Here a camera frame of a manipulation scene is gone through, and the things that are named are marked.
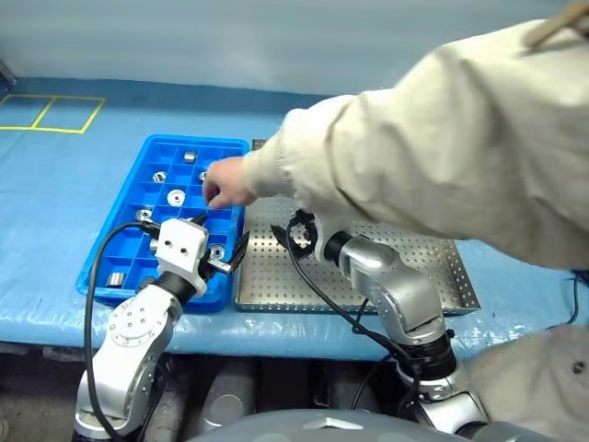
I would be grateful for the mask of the bare person hand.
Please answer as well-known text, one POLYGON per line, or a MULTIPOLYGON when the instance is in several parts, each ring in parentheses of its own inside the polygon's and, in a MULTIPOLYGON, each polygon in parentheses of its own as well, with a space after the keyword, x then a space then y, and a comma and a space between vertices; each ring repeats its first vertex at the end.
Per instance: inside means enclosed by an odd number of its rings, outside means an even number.
POLYGON ((202 194, 212 209, 248 206, 257 200, 245 180, 243 157, 230 157, 212 163, 202 183, 202 194))

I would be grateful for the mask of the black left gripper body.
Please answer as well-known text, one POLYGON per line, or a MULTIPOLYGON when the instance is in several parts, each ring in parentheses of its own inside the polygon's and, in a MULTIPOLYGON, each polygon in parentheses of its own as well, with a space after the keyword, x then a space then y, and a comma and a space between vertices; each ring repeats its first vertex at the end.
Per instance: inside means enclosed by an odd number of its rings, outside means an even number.
POLYGON ((208 256, 205 256, 199 263, 198 275, 204 282, 208 282, 216 273, 231 274, 232 266, 208 256))

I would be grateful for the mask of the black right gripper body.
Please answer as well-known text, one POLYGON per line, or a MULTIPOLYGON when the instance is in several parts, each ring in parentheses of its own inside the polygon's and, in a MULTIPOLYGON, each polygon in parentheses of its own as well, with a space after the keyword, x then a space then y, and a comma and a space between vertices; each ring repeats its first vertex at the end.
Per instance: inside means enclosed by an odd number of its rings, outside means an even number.
POLYGON ((320 243, 324 239, 324 232, 316 225, 308 225, 303 228, 304 245, 297 246, 296 258, 302 260, 316 256, 320 250, 320 243))

